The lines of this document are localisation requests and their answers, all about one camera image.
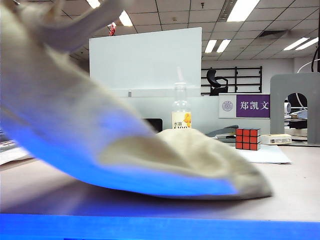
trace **small round logo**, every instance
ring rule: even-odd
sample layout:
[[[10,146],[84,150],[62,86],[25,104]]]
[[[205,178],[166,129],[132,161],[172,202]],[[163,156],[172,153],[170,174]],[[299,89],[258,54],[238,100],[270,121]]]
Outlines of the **small round logo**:
[[[234,107],[234,105],[232,104],[231,101],[224,101],[222,103],[222,109],[226,112],[230,112],[232,110],[232,108]]]

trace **whiteboard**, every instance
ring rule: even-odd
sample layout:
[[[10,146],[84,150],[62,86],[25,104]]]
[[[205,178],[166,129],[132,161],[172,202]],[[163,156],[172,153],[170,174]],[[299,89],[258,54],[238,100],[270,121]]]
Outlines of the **whiteboard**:
[[[154,92],[146,90],[163,90],[167,96],[180,67],[187,88],[200,96],[201,40],[200,27],[90,38],[90,77],[119,95],[132,90],[146,97]]]

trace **plastic bottle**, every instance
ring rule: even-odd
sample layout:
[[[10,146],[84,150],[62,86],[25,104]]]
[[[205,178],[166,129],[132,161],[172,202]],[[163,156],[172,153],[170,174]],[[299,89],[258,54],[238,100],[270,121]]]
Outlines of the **plastic bottle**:
[[[187,101],[187,84],[174,84],[174,102],[172,104],[172,129],[191,128],[191,105]]]

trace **red square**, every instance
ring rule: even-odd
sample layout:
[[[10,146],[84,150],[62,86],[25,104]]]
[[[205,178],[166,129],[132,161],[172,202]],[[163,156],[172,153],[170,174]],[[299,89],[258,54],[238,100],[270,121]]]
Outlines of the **red square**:
[[[250,150],[250,143],[244,143],[243,144],[243,149]]]
[[[235,148],[236,149],[242,149],[242,142],[236,142],[235,143]]]
[[[243,136],[250,136],[250,129],[248,129],[248,128],[245,128],[245,129],[243,129]]]
[[[235,141],[241,143],[242,142],[242,135],[235,136]]]
[[[250,137],[249,136],[243,136],[243,140],[244,143],[249,143],[250,142]]]
[[[235,135],[241,135],[242,136],[242,134],[243,134],[243,129],[242,128],[237,128],[235,130]]]
[[[257,144],[260,142],[260,136],[251,136],[250,137],[250,143],[251,144]]]
[[[252,128],[250,130],[250,136],[253,136],[253,137],[260,136],[260,128]]]
[[[259,150],[260,149],[260,143],[256,144],[256,143],[251,143],[250,144],[250,150]]]

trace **fluorescent light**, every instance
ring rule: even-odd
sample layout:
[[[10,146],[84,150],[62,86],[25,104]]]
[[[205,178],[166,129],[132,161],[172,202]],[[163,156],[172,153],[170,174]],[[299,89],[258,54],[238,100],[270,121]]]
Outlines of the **fluorescent light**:
[[[98,0],[86,0],[86,1],[93,9],[100,6],[100,2]]]
[[[318,42],[319,38],[315,38],[315,39],[312,39],[311,41],[308,41],[307,43],[301,45],[300,47],[296,48],[295,50],[302,50],[302,49],[305,49],[307,47],[309,47],[310,45],[312,44],[315,44],[316,42]]]
[[[212,49],[214,49],[215,45],[216,45],[217,40],[210,40],[205,48],[205,53],[211,53]]]
[[[123,26],[127,26],[127,27],[132,26],[132,22],[131,22],[131,20],[130,20],[130,17],[129,17],[129,15],[126,13],[125,10],[123,10],[123,12],[121,13],[119,19],[120,19],[120,21],[122,22]]]
[[[227,22],[242,22],[247,19],[260,0],[237,0]]]
[[[309,37],[303,37],[303,38],[299,39],[298,41],[295,41],[291,45],[287,46],[285,49],[283,49],[283,51],[294,49],[296,46],[302,44],[303,42],[307,41],[308,39],[309,39]]]
[[[230,42],[231,42],[231,40],[228,40],[228,39],[223,40],[216,52],[222,53],[226,49],[226,47],[228,46],[228,44]]]

